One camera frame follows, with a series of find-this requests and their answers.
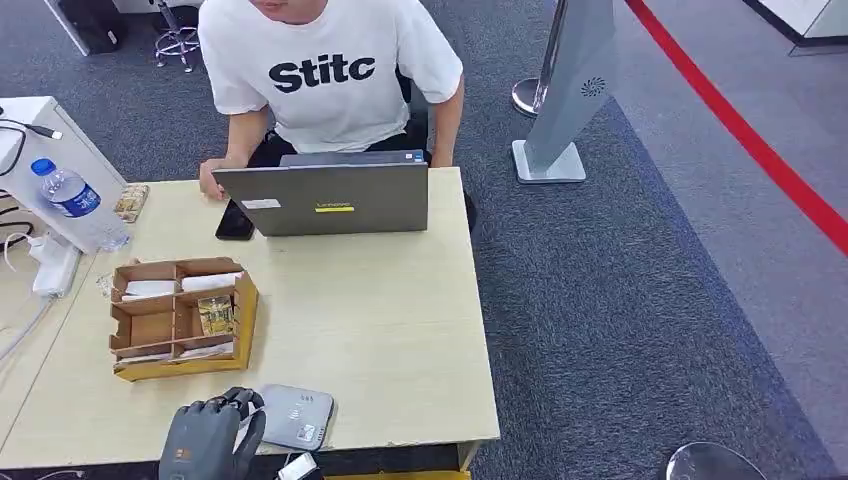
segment logo on stand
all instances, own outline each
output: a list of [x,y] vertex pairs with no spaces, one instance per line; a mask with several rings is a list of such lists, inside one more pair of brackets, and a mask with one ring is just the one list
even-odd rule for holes
[[589,80],[586,80],[586,83],[584,83],[583,87],[580,88],[580,93],[582,93],[584,97],[597,97],[604,93],[606,89],[606,80],[601,77],[592,77]]

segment plastic bottle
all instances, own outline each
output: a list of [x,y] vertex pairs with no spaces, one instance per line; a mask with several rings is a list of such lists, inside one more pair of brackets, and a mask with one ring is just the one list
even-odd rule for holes
[[100,195],[72,170],[57,169],[49,158],[32,162],[30,167],[42,178],[41,194],[62,215],[84,223],[83,235],[103,250],[114,252],[130,241],[124,221],[107,206],[100,205]]

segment prosthetic hand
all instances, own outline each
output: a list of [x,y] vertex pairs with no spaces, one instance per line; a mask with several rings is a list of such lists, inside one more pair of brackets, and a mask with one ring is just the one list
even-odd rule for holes
[[250,403],[256,408],[265,405],[253,390],[233,387],[220,397],[177,410],[159,462],[159,480],[243,480],[265,433],[265,412],[257,411],[233,451]]

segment bottle label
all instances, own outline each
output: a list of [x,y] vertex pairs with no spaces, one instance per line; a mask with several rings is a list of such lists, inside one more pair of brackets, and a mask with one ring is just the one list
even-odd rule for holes
[[70,218],[78,218],[93,212],[100,205],[100,195],[86,184],[85,188],[74,198],[64,202],[50,202],[62,212],[62,215]]

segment man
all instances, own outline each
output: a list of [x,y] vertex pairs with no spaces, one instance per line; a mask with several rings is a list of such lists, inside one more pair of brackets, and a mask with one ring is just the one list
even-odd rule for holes
[[206,0],[199,35],[215,106],[230,118],[226,156],[200,166],[209,197],[224,198],[218,168],[421,148],[404,132],[396,69],[433,105],[431,167],[453,164],[462,62],[419,0]]

